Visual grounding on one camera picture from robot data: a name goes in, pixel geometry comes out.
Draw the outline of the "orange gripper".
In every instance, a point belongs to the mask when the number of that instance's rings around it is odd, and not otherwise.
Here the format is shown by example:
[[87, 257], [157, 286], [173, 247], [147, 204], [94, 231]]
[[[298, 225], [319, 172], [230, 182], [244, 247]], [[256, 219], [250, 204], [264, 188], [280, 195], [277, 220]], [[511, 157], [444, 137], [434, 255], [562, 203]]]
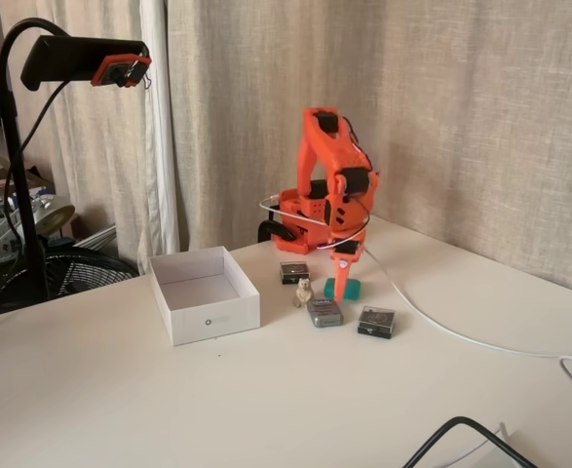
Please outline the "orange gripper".
[[350, 277], [352, 261], [361, 257], [365, 240], [365, 227], [336, 232], [331, 238], [331, 258], [335, 260], [333, 296], [336, 300], [357, 300], [358, 281]]

